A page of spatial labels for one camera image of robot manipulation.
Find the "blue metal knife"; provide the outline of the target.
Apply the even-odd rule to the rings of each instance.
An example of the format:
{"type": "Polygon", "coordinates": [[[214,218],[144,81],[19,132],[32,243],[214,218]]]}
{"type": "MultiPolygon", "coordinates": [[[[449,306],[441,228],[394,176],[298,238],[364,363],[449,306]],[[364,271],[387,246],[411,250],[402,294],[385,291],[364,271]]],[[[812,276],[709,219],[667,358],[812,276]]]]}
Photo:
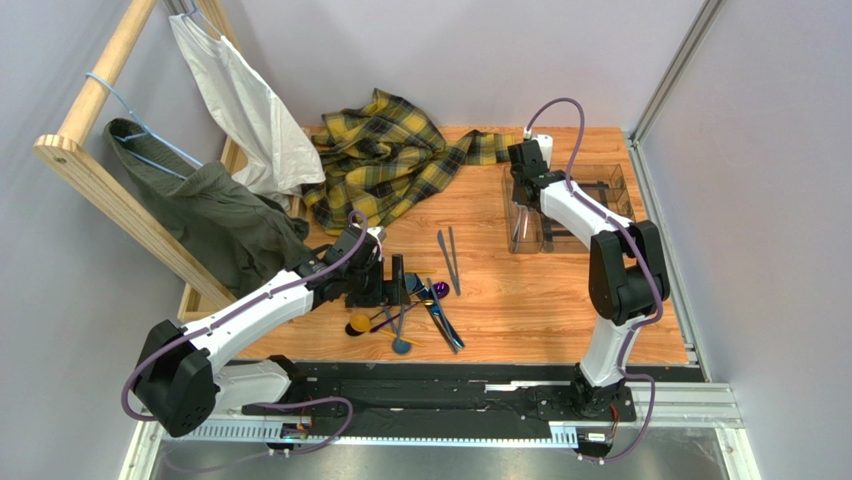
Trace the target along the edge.
{"type": "Polygon", "coordinates": [[[450,287],[445,282],[433,282],[431,278],[427,278],[426,293],[428,294],[428,299],[431,301],[429,311],[433,320],[436,322],[451,351],[457,354],[465,347],[465,344],[452,326],[441,304],[442,300],[450,293],[450,287]]]}

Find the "purple metal spoon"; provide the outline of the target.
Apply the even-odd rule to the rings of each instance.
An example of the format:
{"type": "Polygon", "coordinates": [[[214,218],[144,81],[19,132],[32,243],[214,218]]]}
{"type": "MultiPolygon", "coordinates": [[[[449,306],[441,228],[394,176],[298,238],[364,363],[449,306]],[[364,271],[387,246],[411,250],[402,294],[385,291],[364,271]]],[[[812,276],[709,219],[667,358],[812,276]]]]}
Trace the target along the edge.
{"type": "MultiPolygon", "coordinates": [[[[425,285],[422,285],[421,289],[418,292],[419,300],[410,305],[409,308],[413,308],[415,305],[424,305],[431,306],[435,303],[435,298],[443,299],[450,293],[450,286],[443,281],[439,281],[433,284],[433,289],[428,288],[425,285]]],[[[372,327],[369,332],[375,333],[380,329],[384,328],[387,324],[391,323],[393,320],[397,318],[397,315],[391,316],[389,319],[385,320],[382,323],[372,327]]]]}

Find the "blue-grey plastic spoon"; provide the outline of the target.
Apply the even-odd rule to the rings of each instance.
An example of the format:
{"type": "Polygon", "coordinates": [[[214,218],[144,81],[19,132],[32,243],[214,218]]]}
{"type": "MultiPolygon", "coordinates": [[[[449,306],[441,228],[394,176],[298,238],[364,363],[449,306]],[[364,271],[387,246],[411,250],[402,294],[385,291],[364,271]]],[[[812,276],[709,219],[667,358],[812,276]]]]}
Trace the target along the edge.
{"type": "Polygon", "coordinates": [[[394,334],[394,339],[391,343],[391,348],[398,355],[407,355],[412,349],[412,344],[402,338],[401,328],[402,321],[405,318],[405,311],[406,306],[401,305],[399,313],[397,314],[397,318],[390,323],[392,332],[394,334]]]}

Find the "silver fork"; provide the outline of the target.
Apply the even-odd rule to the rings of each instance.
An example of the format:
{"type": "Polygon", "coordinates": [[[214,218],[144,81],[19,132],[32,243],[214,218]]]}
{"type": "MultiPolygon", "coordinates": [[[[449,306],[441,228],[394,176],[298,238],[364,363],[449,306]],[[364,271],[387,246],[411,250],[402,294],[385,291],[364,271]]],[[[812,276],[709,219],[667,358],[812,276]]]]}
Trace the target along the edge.
{"type": "Polygon", "coordinates": [[[523,226],[524,216],[525,214],[523,206],[517,205],[517,215],[512,228],[509,243],[509,251],[513,254],[518,252],[520,244],[523,240],[523,233],[525,231],[525,227],[523,226]]]}

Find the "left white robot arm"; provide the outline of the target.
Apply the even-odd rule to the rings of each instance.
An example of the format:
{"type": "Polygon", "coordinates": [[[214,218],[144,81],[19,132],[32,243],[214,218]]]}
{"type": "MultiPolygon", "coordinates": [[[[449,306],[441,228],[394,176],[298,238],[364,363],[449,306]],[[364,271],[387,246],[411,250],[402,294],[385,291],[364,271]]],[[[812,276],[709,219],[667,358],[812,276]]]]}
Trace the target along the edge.
{"type": "Polygon", "coordinates": [[[125,412],[182,437],[213,414],[282,400],[296,381],[294,366],[281,355],[246,362],[237,354],[339,298],[348,308],[409,304],[404,257],[384,254],[384,237],[380,227],[350,225],[334,244],[301,253],[232,305],[185,326],[155,325],[122,388],[125,412]]]}

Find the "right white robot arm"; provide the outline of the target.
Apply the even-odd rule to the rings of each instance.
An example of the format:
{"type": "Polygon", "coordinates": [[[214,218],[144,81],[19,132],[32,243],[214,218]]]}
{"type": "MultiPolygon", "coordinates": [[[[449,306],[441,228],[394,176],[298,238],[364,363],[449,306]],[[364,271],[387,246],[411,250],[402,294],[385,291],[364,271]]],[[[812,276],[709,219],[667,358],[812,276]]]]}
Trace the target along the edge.
{"type": "Polygon", "coordinates": [[[613,400],[638,332],[656,322],[670,293],[659,228],[605,208],[562,171],[549,169],[540,144],[508,148],[513,199],[570,231],[589,252],[588,295],[597,318],[572,386],[579,403],[613,400]]]}

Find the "clear plastic utensil organizer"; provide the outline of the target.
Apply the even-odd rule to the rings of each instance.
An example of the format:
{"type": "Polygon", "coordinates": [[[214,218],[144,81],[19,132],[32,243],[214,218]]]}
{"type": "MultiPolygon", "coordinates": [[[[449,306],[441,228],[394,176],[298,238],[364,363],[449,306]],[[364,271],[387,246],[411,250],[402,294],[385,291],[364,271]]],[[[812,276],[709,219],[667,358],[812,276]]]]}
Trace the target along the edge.
{"type": "Polygon", "coordinates": [[[510,167],[502,185],[507,214],[508,249],[517,205],[530,211],[531,238],[515,254],[585,254],[591,237],[602,231],[617,232],[635,222],[625,181],[618,167],[583,167],[571,186],[560,181],[540,193],[539,200],[513,200],[510,167]]]}

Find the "yellow plaid shirt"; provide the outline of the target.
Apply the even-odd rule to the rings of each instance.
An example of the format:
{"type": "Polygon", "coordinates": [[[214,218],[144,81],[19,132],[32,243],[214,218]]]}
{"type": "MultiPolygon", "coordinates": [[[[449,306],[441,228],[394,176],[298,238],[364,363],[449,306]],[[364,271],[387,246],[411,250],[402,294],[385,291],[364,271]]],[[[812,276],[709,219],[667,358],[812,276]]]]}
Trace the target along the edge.
{"type": "Polygon", "coordinates": [[[390,225],[443,192],[462,167],[507,162],[515,140],[472,129],[448,141],[422,109],[374,89],[367,105],[324,114],[311,141],[325,179],[303,186],[303,203],[327,234],[338,235],[354,211],[370,226],[390,225]]]}

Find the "olive green garment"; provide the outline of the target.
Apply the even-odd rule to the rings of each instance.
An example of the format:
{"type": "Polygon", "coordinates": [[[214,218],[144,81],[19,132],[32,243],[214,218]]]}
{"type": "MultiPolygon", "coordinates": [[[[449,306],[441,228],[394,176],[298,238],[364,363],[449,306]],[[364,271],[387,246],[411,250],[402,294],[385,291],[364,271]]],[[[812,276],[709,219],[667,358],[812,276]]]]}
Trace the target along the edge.
{"type": "Polygon", "coordinates": [[[222,163],[194,168],[129,119],[108,122],[103,138],[144,207],[234,297],[309,254],[308,223],[252,193],[222,163]]]}

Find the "white hanging garment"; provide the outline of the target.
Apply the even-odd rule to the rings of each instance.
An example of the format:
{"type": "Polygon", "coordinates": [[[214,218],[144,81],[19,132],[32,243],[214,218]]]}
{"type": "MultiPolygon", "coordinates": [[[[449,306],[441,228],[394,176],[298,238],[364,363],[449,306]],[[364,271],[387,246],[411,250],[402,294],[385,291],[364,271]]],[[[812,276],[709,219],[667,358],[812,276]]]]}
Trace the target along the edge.
{"type": "Polygon", "coordinates": [[[224,36],[187,15],[169,18],[176,44],[209,114],[247,158],[232,178],[284,205],[325,181],[320,155],[284,102],[224,36]]]}

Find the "light blue hanger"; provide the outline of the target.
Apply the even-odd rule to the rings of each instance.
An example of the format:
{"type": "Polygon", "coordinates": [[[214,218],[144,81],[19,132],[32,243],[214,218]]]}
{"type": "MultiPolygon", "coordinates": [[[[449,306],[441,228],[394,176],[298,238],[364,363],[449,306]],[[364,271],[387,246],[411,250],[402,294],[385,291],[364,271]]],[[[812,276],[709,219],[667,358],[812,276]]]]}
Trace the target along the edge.
{"type": "MultiPolygon", "coordinates": [[[[160,135],[153,132],[150,129],[150,127],[148,125],[146,125],[144,123],[144,121],[136,114],[136,112],[133,110],[133,108],[130,106],[130,104],[122,97],[122,95],[105,79],[101,78],[100,76],[98,76],[94,72],[86,72],[85,77],[87,79],[94,80],[95,82],[100,84],[103,88],[105,88],[107,90],[108,94],[113,96],[123,106],[123,108],[130,115],[132,121],[135,124],[137,124],[138,127],[140,128],[139,133],[125,135],[125,136],[114,135],[113,136],[114,139],[118,140],[119,142],[127,143],[131,140],[134,140],[134,139],[150,137],[150,138],[157,140],[162,145],[164,145],[168,150],[170,150],[171,152],[176,154],[178,157],[180,157],[182,159],[182,161],[184,163],[187,163],[188,165],[190,165],[193,170],[198,170],[199,168],[204,166],[204,164],[201,161],[197,160],[196,158],[194,158],[193,156],[191,156],[190,154],[188,154],[184,150],[178,148],[176,145],[170,143],[165,138],[163,138],[160,135]]],[[[175,171],[173,169],[167,168],[166,166],[164,166],[160,163],[154,162],[153,160],[151,160],[151,159],[149,159],[149,158],[147,158],[143,155],[140,155],[139,153],[131,151],[130,155],[133,156],[134,158],[136,158],[137,160],[143,162],[144,164],[148,165],[149,167],[160,170],[160,171],[162,171],[162,172],[164,172],[168,175],[171,175],[172,177],[175,177],[179,180],[185,181],[187,179],[186,175],[178,173],[177,171],[175,171]]]]}

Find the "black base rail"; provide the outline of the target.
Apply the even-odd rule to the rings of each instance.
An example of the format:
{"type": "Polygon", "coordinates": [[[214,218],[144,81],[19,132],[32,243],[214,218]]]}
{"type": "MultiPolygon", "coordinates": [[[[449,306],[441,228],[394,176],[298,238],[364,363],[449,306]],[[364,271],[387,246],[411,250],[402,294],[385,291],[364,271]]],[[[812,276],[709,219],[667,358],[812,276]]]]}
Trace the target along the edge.
{"type": "Polygon", "coordinates": [[[603,422],[604,444],[579,441],[582,453],[605,455],[621,423],[637,418],[623,381],[597,391],[576,365],[474,363],[292,363],[292,386],[270,401],[238,406],[248,416],[275,405],[309,420],[309,431],[345,437],[413,440],[542,440],[557,421],[603,422]]]}

